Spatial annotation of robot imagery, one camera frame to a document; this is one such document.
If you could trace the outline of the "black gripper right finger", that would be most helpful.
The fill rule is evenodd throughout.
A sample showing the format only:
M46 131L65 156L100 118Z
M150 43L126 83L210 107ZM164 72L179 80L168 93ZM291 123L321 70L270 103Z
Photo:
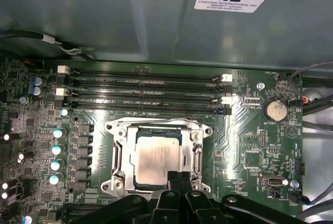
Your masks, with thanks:
M195 190L190 172L180 173L180 186L189 208L190 223L301 223L302 221L238 195L227 195L220 202Z

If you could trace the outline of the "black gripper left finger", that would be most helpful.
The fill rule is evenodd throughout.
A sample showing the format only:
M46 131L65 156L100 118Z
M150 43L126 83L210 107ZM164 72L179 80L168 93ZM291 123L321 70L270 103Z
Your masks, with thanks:
M150 199L130 194L109 205L66 204L63 223L179 223L180 173L169 171L166 190Z

